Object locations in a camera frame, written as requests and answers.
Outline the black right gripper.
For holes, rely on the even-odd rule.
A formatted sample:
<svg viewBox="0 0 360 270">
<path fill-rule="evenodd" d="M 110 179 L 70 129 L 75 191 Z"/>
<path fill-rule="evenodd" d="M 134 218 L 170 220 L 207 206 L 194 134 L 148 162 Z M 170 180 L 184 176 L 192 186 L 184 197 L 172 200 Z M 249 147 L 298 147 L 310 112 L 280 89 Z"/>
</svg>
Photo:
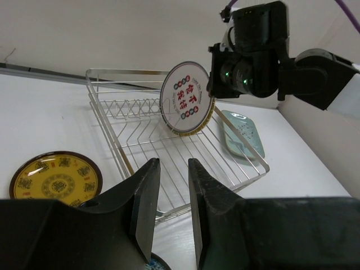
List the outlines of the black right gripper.
<svg viewBox="0 0 360 270">
<path fill-rule="evenodd" d="M 288 11 L 281 1 L 234 9 L 231 39 L 234 52 L 209 47 L 211 71 L 206 86 L 210 97 L 266 98 L 278 89 L 278 72 L 289 60 Z"/>
</svg>

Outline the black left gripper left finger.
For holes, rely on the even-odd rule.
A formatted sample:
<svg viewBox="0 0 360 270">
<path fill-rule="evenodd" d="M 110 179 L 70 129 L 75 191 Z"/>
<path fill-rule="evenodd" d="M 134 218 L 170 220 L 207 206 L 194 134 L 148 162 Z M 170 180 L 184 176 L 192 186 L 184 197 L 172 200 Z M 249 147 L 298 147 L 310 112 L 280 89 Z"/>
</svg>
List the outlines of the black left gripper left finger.
<svg viewBox="0 0 360 270">
<path fill-rule="evenodd" d="M 126 236 L 146 262 L 151 258 L 160 172 L 160 159 L 151 158 L 132 176 L 81 205 L 92 213 L 121 217 Z"/>
</svg>

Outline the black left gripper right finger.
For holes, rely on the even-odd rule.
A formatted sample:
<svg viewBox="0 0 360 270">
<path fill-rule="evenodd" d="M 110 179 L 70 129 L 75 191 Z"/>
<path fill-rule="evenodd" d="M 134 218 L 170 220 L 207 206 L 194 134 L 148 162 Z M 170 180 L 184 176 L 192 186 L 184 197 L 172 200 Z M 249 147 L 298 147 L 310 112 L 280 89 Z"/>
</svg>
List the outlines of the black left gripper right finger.
<svg viewBox="0 0 360 270">
<path fill-rule="evenodd" d="M 197 269 L 247 269 L 243 199 L 195 158 L 188 160 L 188 184 Z"/>
</svg>

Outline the blue floral round plate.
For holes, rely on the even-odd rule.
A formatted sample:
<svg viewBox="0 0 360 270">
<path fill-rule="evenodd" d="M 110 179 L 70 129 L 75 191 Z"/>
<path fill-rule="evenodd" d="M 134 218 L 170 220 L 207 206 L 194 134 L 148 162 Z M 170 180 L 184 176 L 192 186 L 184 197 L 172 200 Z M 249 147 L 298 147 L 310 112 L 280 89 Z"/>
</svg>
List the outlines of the blue floral round plate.
<svg viewBox="0 0 360 270">
<path fill-rule="evenodd" d="M 171 270 L 170 266 L 161 257 L 151 253 L 150 262 L 145 265 L 146 270 Z"/>
</svg>

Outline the white plate red characters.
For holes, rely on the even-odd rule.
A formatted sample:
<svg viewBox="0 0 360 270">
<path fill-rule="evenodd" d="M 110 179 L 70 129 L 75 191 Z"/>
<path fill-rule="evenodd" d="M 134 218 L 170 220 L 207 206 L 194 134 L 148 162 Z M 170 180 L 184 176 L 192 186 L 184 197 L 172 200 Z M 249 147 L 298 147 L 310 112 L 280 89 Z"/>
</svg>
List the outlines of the white plate red characters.
<svg viewBox="0 0 360 270">
<path fill-rule="evenodd" d="M 189 132 L 198 127 L 210 109 L 206 90 L 209 76 L 198 63 L 185 61 L 165 77 L 160 91 L 161 117 L 168 128 Z"/>
</svg>

